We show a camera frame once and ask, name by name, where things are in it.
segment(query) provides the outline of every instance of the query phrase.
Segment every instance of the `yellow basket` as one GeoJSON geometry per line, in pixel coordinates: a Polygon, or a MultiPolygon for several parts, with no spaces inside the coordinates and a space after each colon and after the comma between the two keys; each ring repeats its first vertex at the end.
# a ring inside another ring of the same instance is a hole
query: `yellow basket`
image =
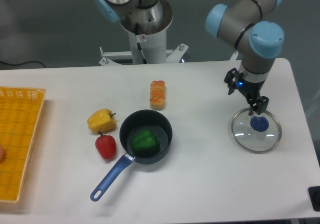
{"type": "Polygon", "coordinates": [[[30,149],[45,89],[0,87],[0,202],[16,203],[27,169],[30,149]]]}

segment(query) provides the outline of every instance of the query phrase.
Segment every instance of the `toy bread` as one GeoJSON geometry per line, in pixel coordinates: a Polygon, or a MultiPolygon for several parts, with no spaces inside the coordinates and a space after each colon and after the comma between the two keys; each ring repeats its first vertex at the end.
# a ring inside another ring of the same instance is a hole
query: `toy bread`
{"type": "Polygon", "coordinates": [[[166,101],[166,84],[164,81],[153,81],[150,85],[150,107],[163,109],[166,101]]]}

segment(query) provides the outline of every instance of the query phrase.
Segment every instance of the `background floor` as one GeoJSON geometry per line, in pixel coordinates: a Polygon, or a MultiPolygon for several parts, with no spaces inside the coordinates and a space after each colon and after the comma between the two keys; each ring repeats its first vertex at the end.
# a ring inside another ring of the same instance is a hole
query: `background floor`
{"type": "MultiPolygon", "coordinates": [[[[233,49],[205,30],[208,12],[218,3],[237,0],[167,0],[173,22],[167,48],[189,45],[187,62],[228,60],[233,49]]],[[[280,57],[291,63],[314,147],[320,160],[320,0],[284,0],[265,20],[285,32],[280,57]]],[[[129,51],[127,34],[109,23],[93,0],[0,0],[0,60],[43,62],[48,68],[97,66],[99,46],[105,52],[129,51]]],[[[1,69],[41,68],[36,63],[1,69]]]]}

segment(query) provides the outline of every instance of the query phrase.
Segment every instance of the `bell pepper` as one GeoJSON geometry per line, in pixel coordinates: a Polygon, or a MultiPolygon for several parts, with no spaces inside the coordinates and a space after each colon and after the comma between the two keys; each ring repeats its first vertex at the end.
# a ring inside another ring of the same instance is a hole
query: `bell pepper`
{"type": "Polygon", "coordinates": [[[130,141],[133,153],[137,157],[148,158],[160,151],[160,144],[150,129],[145,129],[135,135],[130,141]]]}
{"type": "Polygon", "coordinates": [[[116,141],[113,136],[103,135],[98,131],[101,136],[95,141],[95,147],[99,151],[103,159],[112,160],[116,155],[116,141]]]}
{"type": "Polygon", "coordinates": [[[106,108],[93,113],[87,120],[89,128],[95,133],[98,131],[102,133],[112,131],[117,125],[114,117],[115,114],[106,108]]]}

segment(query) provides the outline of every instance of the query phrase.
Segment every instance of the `blue pan handle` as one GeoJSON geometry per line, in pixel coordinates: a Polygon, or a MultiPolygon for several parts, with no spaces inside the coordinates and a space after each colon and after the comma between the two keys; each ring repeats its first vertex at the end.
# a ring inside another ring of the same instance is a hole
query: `blue pan handle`
{"type": "Polygon", "coordinates": [[[119,176],[119,174],[127,167],[129,166],[133,161],[134,157],[131,157],[129,154],[125,154],[116,162],[116,164],[111,168],[111,170],[108,172],[108,174],[103,178],[103,180],[99,183],[99,185],[95,188],[95,190],[91,193],[90,198],[92,201],[96,202],[98,201],[103,194],[106,192],[106,190],[111,186],[111,184],[114,182],[114,180],[119,176]]]}

